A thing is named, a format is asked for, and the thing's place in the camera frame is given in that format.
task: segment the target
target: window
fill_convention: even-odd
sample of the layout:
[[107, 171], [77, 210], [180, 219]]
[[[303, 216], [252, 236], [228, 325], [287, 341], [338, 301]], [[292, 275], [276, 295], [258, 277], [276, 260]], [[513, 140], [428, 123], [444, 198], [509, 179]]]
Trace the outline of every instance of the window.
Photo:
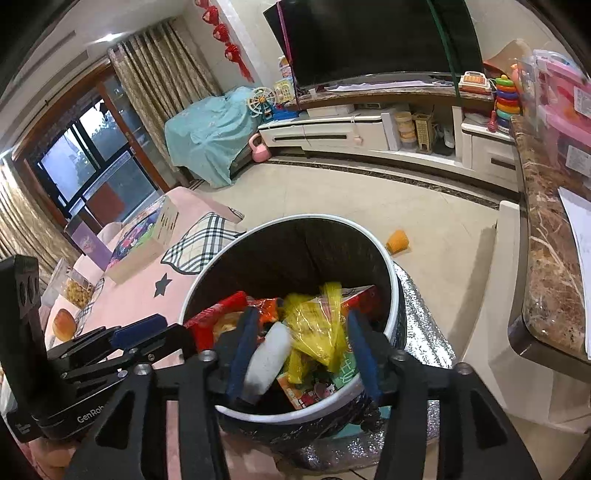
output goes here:
[[[143, 129], [133, 109], [125, 111]], [[157, 192], [100, 96], [35, 165], [37, 177], [66, 218], [88, 210], [99, 224], [122, 221]]]

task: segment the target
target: black floor border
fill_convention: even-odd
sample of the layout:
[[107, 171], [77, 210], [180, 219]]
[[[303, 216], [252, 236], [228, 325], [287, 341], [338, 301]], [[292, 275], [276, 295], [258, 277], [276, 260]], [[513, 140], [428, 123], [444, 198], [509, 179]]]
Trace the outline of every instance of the black floor border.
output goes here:
[[424, 189], [435, 190], [436, 192], [447, 193], [449, 195], [453, 195], [454, 197], [458, 197], [464, 200], [470, 200], [471, 202], [478, 203], [479, 205], [484, 205], [488, 208], [492, 208], [495, 210], [499, 209], [499, 203], [493, 202], [492, 200], [487, 200], [481, 198], [477, 195], [473, 195], [468, 192], [460, 192], [459, 190], [454, 190], [449, 187], [444, 187], [442, 185], [436, 185], [433, 183], [429, 183], [427, 181], [416, 180], [416, 179], [409, 179], [407, 177], [401, 177], [400, 175], [394, 175], [391, 173], [375, 171], [375, 170], [365, 170], [363, 167], [345, 167], [340, 165], [329, 165], [326, 163], [309, 163], [303, 161], [293, 161], [293, 160], [267, 160], [266, 163], [271, 163], [273, 165], [291, 165], [294, 167], [308, 167], [308, 168], [321, 168], [322, 170], [337, 170], [337, 171], [344, 171], [347, 173], [356, 173], [359, 175], [365, 175], [368, 177], [376, 177], [379, 179], [385, 180], [392, 180], [392, 181], [399, 181], [400, 183], [407, 183], [409, 185], [416, 185], [417, 187], [422, 187]]

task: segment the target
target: pink box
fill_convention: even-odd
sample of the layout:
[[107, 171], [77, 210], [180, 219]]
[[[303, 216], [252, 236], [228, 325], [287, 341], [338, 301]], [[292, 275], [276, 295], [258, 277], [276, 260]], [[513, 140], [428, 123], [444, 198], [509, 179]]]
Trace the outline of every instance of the pink box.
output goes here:
[[569, 122], [549, 106], [538, 108], [544, 121], [544, 145], [550, 163], [558, 170], [569, 168], [583, 184], [591, 178], [591, 132]]
[[591, 133], [591, 84], [578, 68], [556, 60], [546, 62], [548, 105], [570, 123]]

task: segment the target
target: red lantern ornament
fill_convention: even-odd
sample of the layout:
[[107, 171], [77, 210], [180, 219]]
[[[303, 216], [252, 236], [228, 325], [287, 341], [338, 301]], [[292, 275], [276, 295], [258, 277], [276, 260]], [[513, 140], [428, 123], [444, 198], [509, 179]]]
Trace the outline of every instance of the red lantern ornament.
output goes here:
[[240, 72], [246, 80], [248, 80], [250, 83], [255, 83], [254, 79], [252, 78], [251, 72], [248, 71], [248, 68], [246, 67], [246, 65], [244, 65], [244, 62], [240, 57], [240, 50], [238, 49], [237, 45], [234, 45], [234, 43], [229, 43], [226, 47], [224, 55], [228, 60], [234, 63], [238, 63], [238, 66], [240, 67]]
[[222, 43], [226, 43], [230, 41], [230, 33], [228, 32], [228, 28], [223, 23], [220, 23], [213, 29], [213, 38], [219, 40]]
[[217, 25], [219, 23], [220, 14], [217, 10], [215, 5], [207, 7], [205, 13], [201, 17], [205, 23], [209, 23], [210, 25]]

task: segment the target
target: blue cloth cover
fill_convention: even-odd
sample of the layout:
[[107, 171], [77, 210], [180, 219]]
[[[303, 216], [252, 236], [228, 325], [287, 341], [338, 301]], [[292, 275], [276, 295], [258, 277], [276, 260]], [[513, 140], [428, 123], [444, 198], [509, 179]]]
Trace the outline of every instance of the blue cloth cover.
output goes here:
[[168, 120], [164, 135], [173, 164], [189, 168], [214, 188], [231, 185], [230, 164], [260, 122], [246, 105], [251, 92], [237, 87], [204, 98]]

